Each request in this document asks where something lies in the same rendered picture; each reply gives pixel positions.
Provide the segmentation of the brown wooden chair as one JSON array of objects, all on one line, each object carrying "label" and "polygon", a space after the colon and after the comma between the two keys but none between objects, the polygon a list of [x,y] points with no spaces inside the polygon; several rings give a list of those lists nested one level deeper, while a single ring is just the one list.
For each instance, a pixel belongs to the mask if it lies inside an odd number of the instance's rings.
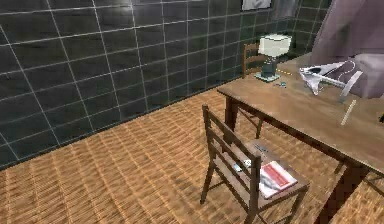
[{"label": "brown wooden chair", "polygon": [[[245,79],[248,75],[254,75],[257,72],[261,71],[260,67],[252,66],[252,63],[255,62],[264,62],[266,56],[260,55],[258,53],[259,44],[251,43],[245,44],[243,47],[243,60],[242,60],[242,74],[241,77]],[[263,125],[263,120],[261,118],[256,118],[255,115],[250,114],[244,109],[240,109],[239,112],[252,124],[256,127],[255,138],[259,139],[261,134],[261,129]]]},{"label": "brown wooden chair", "polygon": [[[252,224],[261,213],[289,198],[294,200],[289,213],[281,219],[265,224],[290,224],[305,194],[309,190],[309,182],[305,180],[286,162],[272,153],[267,145],[259,139],[244,142],[239,135],[221,121],[208,106],[202,107],[206,140],[209,153],[209,165],[200,201],[206,200],[208,192],[215,186],[211,183],[212,176],[217,174],[221,183],[226,185],[239,204],[246,211],[244,224]],[[241,164],[243,160],[251,160],[251,167],[243,167],[242,172],[236,172],[234,163]],[[259,190],[260,169],[271,161],[277,161],[298,182],[288,189],[265,199]]]}]

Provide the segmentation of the small white object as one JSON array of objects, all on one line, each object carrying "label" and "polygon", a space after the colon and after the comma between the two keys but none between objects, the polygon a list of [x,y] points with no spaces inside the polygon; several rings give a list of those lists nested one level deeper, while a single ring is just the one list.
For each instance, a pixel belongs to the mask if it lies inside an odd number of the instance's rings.
[{"label": "small white object", "polygon": [[251,167],[251,163],[252,163],[252,161],[251,160],[249,160],[249,159],[247,159],[247,160],[243,160],[242,161],[242,163],[241,164],[239,164],[239,163],[234,163],[233,164],[233,168],[234,168],[234,170],[236,171],[236,172],[242,172],[243,171],[243,167],[245,167],[245,168],[250,168]]}]

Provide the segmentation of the white shade table lamp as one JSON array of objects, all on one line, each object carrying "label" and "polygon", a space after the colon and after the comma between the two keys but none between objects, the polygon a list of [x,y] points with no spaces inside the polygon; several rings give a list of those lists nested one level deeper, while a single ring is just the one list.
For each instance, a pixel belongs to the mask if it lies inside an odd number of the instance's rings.
[{"label": "white shade table lamp", "polygon": [[267,57],[261,71],[255,77],[264,81],[272,82],[280,78],[276,73],[277,59],[289,51],[292,37],[281,34],[269,34],[260,38],[258,53]]}]

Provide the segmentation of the red and white book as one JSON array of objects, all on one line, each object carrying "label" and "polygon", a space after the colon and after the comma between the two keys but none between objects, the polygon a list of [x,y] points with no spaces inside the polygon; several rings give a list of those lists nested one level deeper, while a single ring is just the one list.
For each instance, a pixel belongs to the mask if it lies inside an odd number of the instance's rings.
[{"label": "red and white book", "polygon": [[261,166],[259,190],[265,199],[292,187],[298,182],[277,161],[271,161]]}]

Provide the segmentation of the brown wooden table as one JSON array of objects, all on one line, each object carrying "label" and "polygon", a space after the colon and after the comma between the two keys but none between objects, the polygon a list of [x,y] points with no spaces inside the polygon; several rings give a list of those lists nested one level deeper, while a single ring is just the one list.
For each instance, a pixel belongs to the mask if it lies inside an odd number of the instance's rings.
[{"label": "brown wooden table", "polygon": [[[237,110],[242,108],[346,165],[314,222],[328,224],[368,173],[384,175],[384,123],[379,121],[384,99],[350,94],[340,103],[341,91],[330,85],[313,95],[298,74],[308,60],[305,54],[278,65],[293,74],[281,77],[286,88],[246,77],[220,86],[218,92],[226,97],[225,123],[230,128],[235,127]],[[352,100],[357,103],[342,126]]]}]

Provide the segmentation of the white laptop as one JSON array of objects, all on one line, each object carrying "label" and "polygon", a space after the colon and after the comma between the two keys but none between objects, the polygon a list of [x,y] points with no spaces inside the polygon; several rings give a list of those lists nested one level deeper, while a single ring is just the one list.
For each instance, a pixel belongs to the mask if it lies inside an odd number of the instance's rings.
[{"label": "white laptop", "polygon": [[356,64],[352,62],[353,67],[350,70],[342,72],[337,78],[332,78],[331,74],[335,72],[337,69],[341,68],[344,64],[346,64],[346,61],[325,64],[325,65],[304,67],[299,69],[299,74],[302,80],[304,81],[304,83],[306,84],[306,86],[312,91],[312,93],[315,96],[317,96],[321,90],[320,88],[321,82],[325,82],[341,88],[342,91],[339,97],[339,102],[342,103],[345,101],[347,95],[349,94],[354,84],[358,81],[358,79],[363,74],[362,71],[357,70],[349,78],[347,82],[343,82],[341,80],[341,77],[344,74],[350,73],[355,69]]}]

